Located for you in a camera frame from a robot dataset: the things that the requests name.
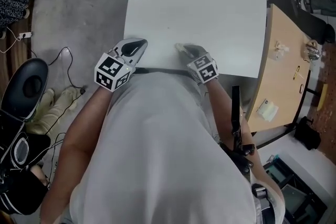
wooden desk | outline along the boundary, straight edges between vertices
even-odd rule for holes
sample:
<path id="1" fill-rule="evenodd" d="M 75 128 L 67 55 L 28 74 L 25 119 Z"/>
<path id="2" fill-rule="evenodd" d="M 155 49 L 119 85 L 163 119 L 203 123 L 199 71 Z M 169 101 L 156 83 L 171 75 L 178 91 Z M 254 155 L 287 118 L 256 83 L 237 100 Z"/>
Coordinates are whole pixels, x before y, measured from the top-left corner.
<path id="1" fill-rule="evenodd" d="M 14 32 L 16 36 L 20 33 L 30 32 L 32 29 L 34 0 L 29 1 L 30 16 L 27 19 L 21 19 L 12 23 L 8 27 Z M 8 30 L 5 39 L 0 40 L 0 49 L 5 51 L 8 49 L 15 38 Z M 31 58 L 31 39 L 26 38 L 16 41 L 14 46 L 5 54 L 0 53 L 0 100 L 3 97 L 10 78 L 27 59 Z"/>
<path id="2" fill-rule="evenodd" d="M 289 47 L 281 60 L 273 60 L 272 53 L 279 41 Z M 309 63 L 304 61 L 301 51 L 309 38 L 293 23 L 277 6 L 271 5 L 267 17 L 267 29 L 264 44 L 263 59 L 260 65 L 258 85 L 246 119 L 251 132 L 275 128 L 293 121 L 299 107 L 302 93 L 301 84 L 306 85 Z M 297 67 L 303 76 L 296 76 Z M 267 99 L 279 107 L 271 122 L 265 121 L 257 110 Z"/>

white t-shirt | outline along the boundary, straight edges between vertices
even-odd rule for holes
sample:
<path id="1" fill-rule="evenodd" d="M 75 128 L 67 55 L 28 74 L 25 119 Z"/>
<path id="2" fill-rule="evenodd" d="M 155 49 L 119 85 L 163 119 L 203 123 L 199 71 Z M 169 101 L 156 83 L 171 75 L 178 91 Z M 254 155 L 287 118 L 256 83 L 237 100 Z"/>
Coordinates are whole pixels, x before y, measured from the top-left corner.
<path id="1" fill-rule="evenodd" d="M 149 73 L 122 91 L 72 193 L 74 223 L 255 223 L 250 184 L 210 135 L 193 80 Z"/>

small object on desk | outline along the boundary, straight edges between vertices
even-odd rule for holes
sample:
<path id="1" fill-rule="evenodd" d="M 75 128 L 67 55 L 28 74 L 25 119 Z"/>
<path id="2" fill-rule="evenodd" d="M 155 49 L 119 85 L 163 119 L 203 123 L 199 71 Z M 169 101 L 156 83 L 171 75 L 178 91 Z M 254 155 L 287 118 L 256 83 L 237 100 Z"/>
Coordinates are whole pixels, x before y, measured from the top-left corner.
<path id="1" fill-rule="evenodd" d="M 289 52 L 289 48 L 284 44 L 280 43 L 279 41 L 275 44 L 275 51 L 273 55 L 273 60 L 281 60 L 285 55 L 285 52 Z"/>
<path id="2" fill-rule="evenodd" d="M 269 102 L 267 99 L 263 101 L 258 108 L 257 113 L 265 120 L 270 122 L 277 114 L 279 107 L 274 105 L 273 102 Z"/>
<path id="3" fill-rule="evenodd" d="M 320 59 L 320 51 L 317 49 L 317 41 L 309 41 L 303 51 L 303 58 L 305 61 L 316 61 Z"/>
<path id="4" fill-rule="evenodd" d="M 299 70 L 300 70 L 300 66 L 298 66 L 298 68 L 296 69 L 295 74 L 294 74 L 294 77 L 293 77 L 293 80 L 295 80 L 296 75 L 298 74 Z"/>

power strip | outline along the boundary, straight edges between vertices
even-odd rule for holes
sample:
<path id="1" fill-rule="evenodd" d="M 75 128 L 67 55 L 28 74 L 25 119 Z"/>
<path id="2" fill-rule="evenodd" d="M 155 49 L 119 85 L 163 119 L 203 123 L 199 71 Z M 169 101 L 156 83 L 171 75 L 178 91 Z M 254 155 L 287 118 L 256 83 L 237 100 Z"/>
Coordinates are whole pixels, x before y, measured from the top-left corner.
<path id="1" fill-rule="evenodd" d="M 19 34 L 19 39 L 23 39 L 23 38 L 30 38 L 32 37 L 32 32 L 26 32 L 26 33 L 20 33 Z"/>

white glove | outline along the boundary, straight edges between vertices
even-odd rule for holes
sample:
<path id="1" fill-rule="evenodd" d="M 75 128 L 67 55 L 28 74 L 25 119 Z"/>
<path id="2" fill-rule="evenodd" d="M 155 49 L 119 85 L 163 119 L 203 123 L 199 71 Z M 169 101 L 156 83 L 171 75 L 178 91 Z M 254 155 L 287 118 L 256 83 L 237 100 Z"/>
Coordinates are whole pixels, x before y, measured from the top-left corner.
<path id="1" fill-rule="evenodd" d="M 215 60 L 202 47 L 193 44 L 175 44 L 183 64 L 197 83 L 206 83 L 218 77 Z"/>
<path id="2" fill-rule="evenodd" d="M 148 43 L 142 38 L 118 42 L 110 54 L 103 54 L 94 68 L 95 83 L 114 92 L 129 81 Z"/>

